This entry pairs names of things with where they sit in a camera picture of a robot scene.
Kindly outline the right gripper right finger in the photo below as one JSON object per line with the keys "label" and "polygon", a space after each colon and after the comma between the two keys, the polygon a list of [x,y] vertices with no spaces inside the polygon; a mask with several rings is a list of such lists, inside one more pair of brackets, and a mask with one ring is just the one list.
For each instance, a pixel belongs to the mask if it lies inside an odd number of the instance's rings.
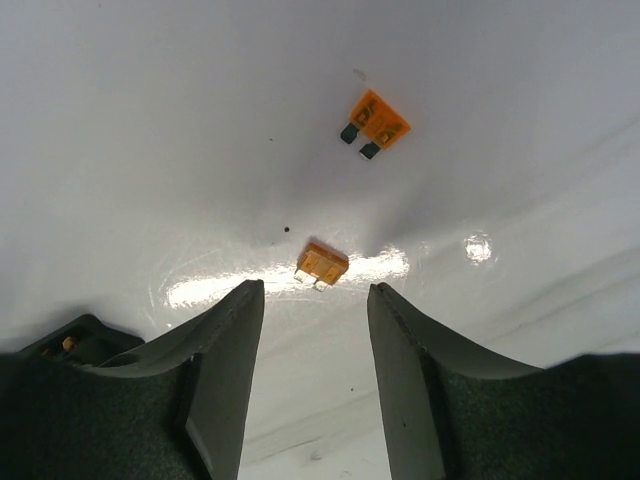
{"label": "right gripper right finger", "polygon": [[639,358],[537,368],[464,337],[389,285],[369,334],[395,479],[635,479]]}

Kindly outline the black fuse box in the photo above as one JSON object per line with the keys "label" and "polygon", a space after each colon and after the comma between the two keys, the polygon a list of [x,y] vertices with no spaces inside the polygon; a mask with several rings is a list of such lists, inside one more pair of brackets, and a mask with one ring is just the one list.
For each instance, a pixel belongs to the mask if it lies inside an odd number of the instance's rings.
{"label": "black fuse box", "polygon": [[26,346],[19,353],[73,365],[100,366],[143,343],[142,338],[108,327],[97,317],[86,314]]}

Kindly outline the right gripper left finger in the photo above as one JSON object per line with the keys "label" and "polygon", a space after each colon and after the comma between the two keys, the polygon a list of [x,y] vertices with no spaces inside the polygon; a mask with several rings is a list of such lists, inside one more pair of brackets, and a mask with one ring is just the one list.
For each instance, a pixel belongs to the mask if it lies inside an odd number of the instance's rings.
{"label": "right gripper left finger", "polygon": [[1,357],[5,479],[234,479],[264,318],[247,280],[100,366]]}

